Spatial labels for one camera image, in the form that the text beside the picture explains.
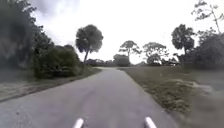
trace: palm tree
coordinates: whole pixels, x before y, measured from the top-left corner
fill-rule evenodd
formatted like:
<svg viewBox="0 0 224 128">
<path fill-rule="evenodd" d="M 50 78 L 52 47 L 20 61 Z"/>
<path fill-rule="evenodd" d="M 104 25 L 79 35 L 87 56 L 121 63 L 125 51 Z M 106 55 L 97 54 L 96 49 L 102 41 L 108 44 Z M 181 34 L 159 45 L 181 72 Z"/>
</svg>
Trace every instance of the palm tree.
<svg viewBox="0 0 224 128">
<path fill-rule="evenodd" d="M 87 25 L 78 29 L 76 34 L 76 47 L 79 52 L 85 52 L 84 64 L 89 53 L 98 52 L 102 46 L 103 36 L 101 31 L 94 25 Z"/>
<path fill-rule="evenodd" d="M 181 24 L 179 27 L 175 28 L 172 33 L 172 42 L 176 49 L 184 48 L 184 53 L 187 50 L 194 48 L 194 39 L 191 37 L 194 35 L 192 28 L 186 28 L 185 25 Z"/>
</svg>

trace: vegetation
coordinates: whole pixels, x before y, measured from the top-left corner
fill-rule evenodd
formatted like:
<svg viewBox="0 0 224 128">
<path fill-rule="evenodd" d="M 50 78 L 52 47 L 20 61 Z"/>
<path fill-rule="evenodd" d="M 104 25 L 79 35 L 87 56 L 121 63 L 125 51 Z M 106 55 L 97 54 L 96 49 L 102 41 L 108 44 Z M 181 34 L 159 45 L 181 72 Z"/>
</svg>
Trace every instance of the vegetation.
<svg viewBox="0 0 224 128">
<path fill-rule="evenodd" d="M 128 56 L 126 55 L 114 55 L 114 64 L 119 67 L 127 67 L 130 66 L 130 61 Z"/>
<path fill-rule="evenodd" d="M 94 25 L 80 28 L 76 34 L 76 47 L 82 53 L 85 52 L 84 63 L 91 52 L 97 52 L 102 46 L 102 32 Z"/>
<path fill-rule="evenodd" d="M 138 45 L 134 41 L 131 41 L 131 40 L 124 42 L 120 46 L 119 52 L 127 52 L 129 60 L 130 60 L 131 54 L 141 54 L 141 51 Z"/>
<path fill-rule="evenodd" d="M 215 10 L 218 9 L 218 5 L 212 5 L 204 0 L 198 0 L 198 3 L 195 4 L 195 10 L 192 12 L 192 14 L 196 14 L 196 21 L 197 20 L 203 20 L 206 18 L 209 18 L 213 16 L 213 21 L 215 22 L 217 26 L 218 32 L 221 34 L 220 28 L 219 28 L 219 20 L 224 19 L 224 14 L 221 13 L 219 17 L 216 16 Z"/>
<path fill-rule="evenodd" d="M 42 27 L 31 17 L 35 8 L 26 0 L 0 1 L 0 65 L 27 68 L 32 58 L 35 36 Z"/>
<path fill-rule="evenodd" d="M 145 44 L 143 49 L 147 63 L 152 66 L 160 65 L 158 62 L 161 61 L 161 57 L 168 55 L 166 46 L 155 42 Z"/>
<path fill-rule="evenodd" d="M 184 53 L 192 50 L 194 48 L 194 35 L 192 28 L 186 28 L 185 25 L 181 24 L 179 27 L 175 28 L 172 33 L 172 42 L 176 49 L 184 48 Z"/>
<path fill-rule="evenodd" d="M 181 67 L 120 68 L 130 75 L 143 89 L 168 112 L 187 113 L 193 79 Z"/>
<path fill-rule="evenodd" d="M 36 47 L 35 51 L 33 69 L 38 78 L 75 76 L 81 73 L 78 55 L 70 45 L 52 46 L 47 50 Z"/>
</svg>

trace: paved path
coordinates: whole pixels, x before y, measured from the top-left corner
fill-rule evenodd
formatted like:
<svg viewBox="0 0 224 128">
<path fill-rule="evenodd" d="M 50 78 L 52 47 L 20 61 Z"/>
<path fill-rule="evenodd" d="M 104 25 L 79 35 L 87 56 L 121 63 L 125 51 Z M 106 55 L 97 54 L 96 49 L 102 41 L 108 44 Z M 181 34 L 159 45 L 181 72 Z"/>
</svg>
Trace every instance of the paved path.
<svg viewBox="0 0 224 128">
<path fill-rule="evenodd" d="M 0 128 L 143 128 L 150 116 L 158 128 L 174 121 L 128 75 L 104 69 L 91 77 L 0 104 Z"/>
</svg>

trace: tree trunk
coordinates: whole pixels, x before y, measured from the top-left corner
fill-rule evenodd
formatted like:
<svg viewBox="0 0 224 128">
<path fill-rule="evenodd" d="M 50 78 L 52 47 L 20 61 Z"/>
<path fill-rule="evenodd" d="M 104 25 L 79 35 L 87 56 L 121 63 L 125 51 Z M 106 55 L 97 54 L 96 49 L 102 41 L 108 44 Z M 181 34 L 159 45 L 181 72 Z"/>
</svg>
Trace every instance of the tree trunk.
<svg viewBox="0 0 224 128">
<path fill-rule="evenodd" d="M 214 10 L 213 10 L 212 5 L 210 5 L 210 8 L 211 8 L 211 10 L 212 10 L 212 15 L 214 16 L 214 19 L 215 19 L 214 21 L 215 21 L 215 24 L 216 24 L 216 26 L 217 26 L 218 32 L 219 32 L 219 34 L 221 34 L 221 31 L 220 31 L 220 29 L 219 29 L 218 19 L 217 19 L 216 15 L 215 15 L 215 12 L 214 12 Z"/>
<path fill-rule="evenodd" d="M 186 55 L 187 53 L 187 49 L 184 47 L 184 55 Z"/>
<path fill-rule="evenodd" d="M 128 49 L 128 59 L 130 61 L 130 49 Z"/>
<path fill-rule="evenodd" d="M 89 50 L 86 52 L 86 55 L 85 55 L 85 58 L 84 58 L 84 61 L 83 61 L 84 65 L 86 65 L 86 60 L 87 60 L 88 54 L 89 54 Z"/>
</svg>

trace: tree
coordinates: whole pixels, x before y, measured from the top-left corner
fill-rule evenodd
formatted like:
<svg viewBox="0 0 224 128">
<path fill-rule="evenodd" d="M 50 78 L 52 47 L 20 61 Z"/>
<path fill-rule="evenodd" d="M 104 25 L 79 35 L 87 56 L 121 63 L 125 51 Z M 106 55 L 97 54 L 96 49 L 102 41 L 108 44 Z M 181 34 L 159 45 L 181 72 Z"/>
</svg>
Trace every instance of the tree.
<svg viewBox="0 0 224 128">
<path fill-rule="evenodd" d="M 114 55 L 114 64 L 120 67 L 127 67 L 130 65 L 130 61 L 128 59 L 128 56 L 116 54 Z"/>
<path fill-rule="evenodd" d="M 84 64 L 89 53 L 98 52 L 102 46 L 102 32 L 94 25 L 87 25 L 78 29 L 76 34 L 76 47 L 82 53 L 85 52 Z"/>
<path fill-rule="evenodd" d="M 213 21 L 215 21 L 217 30 L 219 33 L 221 33 L 218 21 L 224 19 L 224 14 L 221 13 L 219 17 L 216 16 L 215 10 L 218 9 L 218 5 L 212 5 L 212 4 L 208 4 L 204 0 L 198 0 L 198 3 L 195 4 L 194 7 L 195 7 L 195 9 L 192 12 L 192 14 L 196 14 L 196 16 L 197 16 L 195 19 L 196 21 L 203 20 L 203 19 L 213 16 L 213 18 L 214 18 Z"/>
<path fill-rule="evenodd" d="M 197 35 L 199 35 L 199 44 L 202 44 L 208 38 L 216 35 L 216 31 L 212 27 L 210 27 L 209 30 L 206 30 L 206 31 L 198 31 Z"/>
<path fill-rule="evenodd" d="M 154 64 L 154 63 L 158 63 L 159 61 L 161 61 L 161 56 L 158 55 L 157 53 L 152 54 L 151 56 L 149 56 L 147 58 L 147 63 L 150 64 L 150 65 Z"/>
<path fill-rule="evenodd" d="M 188 50 L 194 48 L 194 39 L 191 37 L 194 35 L 192 28 L 186 28 L 185 25 L 181 24 L 179 27 L 175 28 L 172 33 L 172 42 L 176 49 L 184 48 L 184 53 L 186 54 Z"/>
<path fill-rule="evenodd" d="M 166 46 L 156 42 L 149 42 L 145 44 L 143 49 L 147 57 L 147 63 L 150 65 L 161 61 L 161 57 L 168 55 Z"/>
<path fill-rule="evenodd" d="M 135 54 L 141 54 L 141 51 L 139 50 L 138 45 L 131 40 L 125 41 L 119 49 L 119 52 L 127 52 L 128 58 L 130 59 L 130 55 Z"/>
<path fill-rule="evenodd" d="M 145 44 L 143 46 L 143 52 L 145 53 L 147 58 L 153 54 L 157 54 L 161 57 L 168 55 L 166 46 L 156 42 L 149 42 Z"/>
<path fill-rule="evenodd" d="M 35 10 L 27 0 L 0 1 L 0 56 L 7 65 L 29 64 L 34 38 L 42 31 L 31 16 Z"/>
</svg>

